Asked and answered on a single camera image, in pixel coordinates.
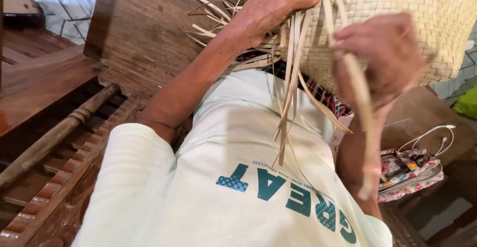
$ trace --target person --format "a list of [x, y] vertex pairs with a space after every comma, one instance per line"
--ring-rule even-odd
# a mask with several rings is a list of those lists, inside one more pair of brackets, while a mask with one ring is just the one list
[[[377, 204], [379, 176], [371, 197], [357, 196], [365, 136], [338, 52], [369, 64], [379, 146], [393, 101], [424, 66], [410, 15], [380, 15], [333, 34], [340, 98], [355, 110], [354, 133], [344, 136], [336, 164], [327, 145], [331, 121], [298, 91], [289, 132], [296, 160], [287, 145], [283, 166], [272, 167], [284, 81], [255, 69], [223, 74], [292, 11], [319, 1], [249, 0], [189, 67], [158, 90], [137, 123], [114, 128], [73, 246], [391, 246]], [[173, 153], [175, 130], [192, 113], [193, 128]], [[292, 113], [288, 117], [290, 127]], [[373, 151], [380, 168], [380, 149]]]

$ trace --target red plaid cloth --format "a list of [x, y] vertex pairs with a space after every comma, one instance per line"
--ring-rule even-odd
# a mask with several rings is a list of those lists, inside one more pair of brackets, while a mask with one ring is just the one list
[[[250, 58], [253, 58], [254, 56], [257, 56], [257, 52], [242, 54], [236, 58], [236, 61], [239, 61], [239, 62], [245, 61]], [[275, 63], [274, 67], [275, 67], [275, 76], [278, 77], [279, 79], [285, 80], [287, 63], [280, 60]], [[271, 65], [263, 68], [262, 71], [265, 71], [270, 74], [274, 74], [273, 67]], [[341, 100], [339, 100], [337, 97], [331, 94], [331, 92], [325, 90], [322, 86], [316, 83], [316, 81], [309, 78], [305, 74], [303, 74], [303, 79], [306, 81], [308, 90], [313, 94], [315, 99], [317, 99], [319, 102], [321, 102], [326, 107], [328, 107], [331, 110], [331, 112], [333, 112], [333, 114], [336, 116], [336, 118], [349, 116], [353, 113], [353, 110], [351, 110], [351, 108], [348, 105], [344, 104]], [[303, 86], [300, 83], [300, 79], [298, 79], [298, 88], [304, 91]]]

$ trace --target woven mat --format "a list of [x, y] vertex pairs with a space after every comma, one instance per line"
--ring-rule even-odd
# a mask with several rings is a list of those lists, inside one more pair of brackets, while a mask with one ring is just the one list
[[[457, 77], [464, 45], [477, 19], [477, 0], [343, 0], [348, 22], [364, 22], [385, 13], [410, 12], [415, 21], [421, 53], [427, 60], [417, 85], [427, 85]], [[333, 11], [335, 30], [341, 20]], [[324, 11], [313, 8], [300, 69], [320, 85], [339, 96], [331, 74], [332, 51], [327, 45]]]

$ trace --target person's left hand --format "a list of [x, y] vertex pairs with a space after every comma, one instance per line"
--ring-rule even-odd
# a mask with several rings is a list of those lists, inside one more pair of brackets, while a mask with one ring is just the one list
[[310, 8], [320, 0], [248, 0], [221, 33], [239, 40], [242, 50], [258, 46], [265, 34], [297, 9]]

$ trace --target person's right hand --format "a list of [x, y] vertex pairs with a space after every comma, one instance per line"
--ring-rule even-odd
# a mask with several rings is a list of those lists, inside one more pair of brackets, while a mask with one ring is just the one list
[[[368, 61], [368, 80], [374, 111], [392, 103], [415, 86], [425, 67], [408, 13], [379, 15], [336, 31], [335, 49]], [[353, 109], [355, 98], [344, 62], [335, 54], [333, 74], [340, 98]]]

